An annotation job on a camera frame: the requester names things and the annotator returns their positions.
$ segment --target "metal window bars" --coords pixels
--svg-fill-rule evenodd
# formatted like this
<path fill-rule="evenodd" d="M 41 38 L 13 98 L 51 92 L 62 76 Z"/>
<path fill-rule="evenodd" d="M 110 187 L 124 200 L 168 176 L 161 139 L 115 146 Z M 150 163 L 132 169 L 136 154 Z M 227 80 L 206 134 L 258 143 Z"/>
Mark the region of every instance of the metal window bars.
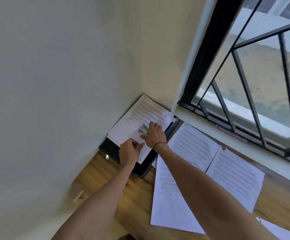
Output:
<path fill-rule="evenodd" d="M 238 74 L 239 74 L 239 77 L 241 79 L 244 91 L 245 91 L 246 96 L 247 96 L 248 103 L 249 103 L 250 108 L 251 108 L 251 112 L 252 112 L 254 120 L 255 120 L 255 124 L 256 124 L 258 133 L 259 133 L 260 141 L 262 143 L 262 146 L 264 148 L 266 148 L 267 147 L 267 142 L 266 142 L 265 137 L 264 137 L 262 126 L 261 126 L 261 124 L 259 122 L 259 118 L 258 118 L 258 114 L 257 114 L 256 108 L 255 108 L 255 104 L 254 104 L 253 98 L 251 96 L 251 91 L 249 89 L 249 86 L 247 84 L 247 80 L 246 80 L 246 77 L 245 77 L 244 70 L 243 70 L 243 67 L 241 65 L 240 59 L 239 59 L 239 55 L 237 53 L 237 49 L 241 48 L 241 47 L 244 47 L 246 45 L 249 45 L 249 44 L 253 44 L 253 43 L 258 42 L 260 40 L 267 39 L 267 38 L 272 37 L 272 36 L 276 36 L 276 35 L 278 36 L 279 45 L 280 45 L 280 52 L 281 52 L 281 56 L 282 56 L 282 63 L 283 63 L 283 72 L 284 72 L 285 81 L 286 81 L 288 102 L 289 102 L 289 107 L 290 107 L 290 77 L 289 77 L 289 71 L 288 71 L 288 66 L 287 66 L 286 48 L 285 48 L 285 43 L 284 43 L 284 32 L 287 32 L 287 31 L 290 30 L 290 24 L 285 25 L 285 26 L 283 26 L 281 28 L 275 29 L 273 31 L 264 33 L 262 35 L 259 35 L 259 36 L 255 37 L 255 38 L 252 38 L 252 39 L 249 39 L 249 40 L 246 40 L 246 41 L 243 41 L 243 42 L 237 44 L 238 39 L 240 38 L 241 34 L 243 33 L 243 31 L 247 27 L 248 23 L 250 22 L 251 18 L 253 17 L 254 13 L 256 12 L 256 10 L 259 7 L 261 2 L 262 2 L 262 0 L 259 0 L 258 3 L 256 4 L 254 10 L 252 11 L 251 15 L 247 19 L 247 22 L 244 24 L 242 30 L 239 32 L 239 34 L 238 34 L 237 38 L 235 39 L 233 45 L 231 46 L 230 50 L 228 51 L 227 55 L 225 56 L 223 62 L 221 63 L 221 65 L 218 68 L 218 70 L 215 73 L 215 75 L 213 76 L 213 79 L 211 80 L 210 84 L 208 85 L 207 89 L 205 90 L 203 96 L 201 96 L 201 98 L 198 101 L 195 109 L 191 108 L 191 110 L 193 112 L 195 112 L 195 110 L 198 109 L 198 106 L 200 106 L 200 108 L 203 111 L 205 117 L 207 119 L 209 119 L 209 113 L 208 113 L 206 107 L 204 106 L 204 104 L 202 102 L 202 99 L 203 99 L 204 95 L 206 94 L 206 92 L 208 91 L 208 89 L 210 88 L 210 86 L 212 86 L 214 88 L 215 94 L 216 94 L 216 96 L 217 96 L 217 98 L 218 98 L 218 100 L 219 100 L 219 102 L 221 104 L 223 112 L 225 113 L 225 116 L 226 116 L 226 118 L 227 118 L 227 120 L 229 122 L 231 130 L 234 133 L 236 133 L 236 129 L 237 128 L 234 125 L 233 120 L 231 119 L 231 115 L 230 115 L 230 113 L 228 111 L 228 108 L 227 108 L 227 106 L 226 106 L 226 104 L 224 102 L 223 96 L 222 96 L 222 94 L 221 94 L 221 92 L 220 92 L 220 90 L 219 90 L 219 88 L 218 88 L 218 86 L 216 84 L 216 81 L 215 81 L 216 76 L 218 75 L 220 69 L 223 67 L 223 64 L 227 60 L 228 56 L 230 54 L 232 54 L 234 62 L 235 62 L 235 65 L 236 65 L 236 68 L 237 68 L 237 71 L 238 71 Z"/>

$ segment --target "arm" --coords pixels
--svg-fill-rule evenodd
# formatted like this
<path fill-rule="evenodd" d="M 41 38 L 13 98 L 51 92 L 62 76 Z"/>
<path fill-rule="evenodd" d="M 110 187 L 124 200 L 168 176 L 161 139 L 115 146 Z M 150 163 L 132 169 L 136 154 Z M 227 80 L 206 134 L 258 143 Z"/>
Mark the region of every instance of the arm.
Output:
<path fill-rule="evenodd" d="M 122 166 L 118 173 L 68 218 L 52 240 L 103 239 L 143 146 L 133 139 L 121 144 L 119 158 Z"/>
<path fill-rule="evenodd" d="M 187 205 L 211 239 L 277 240 L 230 193 L 175 154 L 165 144 L 161 126 L 151 122 L 148 136 L 141 137 L 163 158 Z"/>

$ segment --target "black wristband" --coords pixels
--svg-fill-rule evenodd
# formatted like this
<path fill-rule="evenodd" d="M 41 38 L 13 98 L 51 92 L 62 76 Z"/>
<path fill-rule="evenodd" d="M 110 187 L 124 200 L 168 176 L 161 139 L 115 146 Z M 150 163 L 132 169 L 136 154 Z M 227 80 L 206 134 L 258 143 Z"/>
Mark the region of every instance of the black wristband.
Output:
<path fill-rule="evenodd" d="M 153 146 L 153 150 L 155 150 L 155 146 L 157 145 L 157 144 L 159 144 L 159 143 L 164 143 L 164 144 L 167 144 L 166 142 L 158 142 L 158 143 L 156 143 L 154 146 Z"/>

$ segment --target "wooden table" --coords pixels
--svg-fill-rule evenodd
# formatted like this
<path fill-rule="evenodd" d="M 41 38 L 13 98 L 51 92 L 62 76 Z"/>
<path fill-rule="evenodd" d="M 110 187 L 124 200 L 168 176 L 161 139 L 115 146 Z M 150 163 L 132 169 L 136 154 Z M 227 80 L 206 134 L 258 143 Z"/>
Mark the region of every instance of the wooden table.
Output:
<path fill-rule="evenodd" d="M 250 158 L 228 148 L 265 173 L 262 191 L 253 214 L 290 231 L 290 181 Z M 83 190 L 93 194 L 119 169 L 120 165 L 99 151 L 75 179 Z M 151 226 L 156 170 L 144 178 L 130 176 L 115 212 L 115 219 L 137 240 L 208 239 L 206 235 Z"/>

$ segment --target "window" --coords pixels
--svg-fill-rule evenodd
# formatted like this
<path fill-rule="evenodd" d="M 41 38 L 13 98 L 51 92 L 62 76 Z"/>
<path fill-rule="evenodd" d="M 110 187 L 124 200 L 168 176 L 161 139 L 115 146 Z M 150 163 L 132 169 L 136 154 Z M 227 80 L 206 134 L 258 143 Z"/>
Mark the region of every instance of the window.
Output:
<path fill-rule="evenodd" d="M 178 104 L 290 161 L 290 0 L 218 0 Z"/>

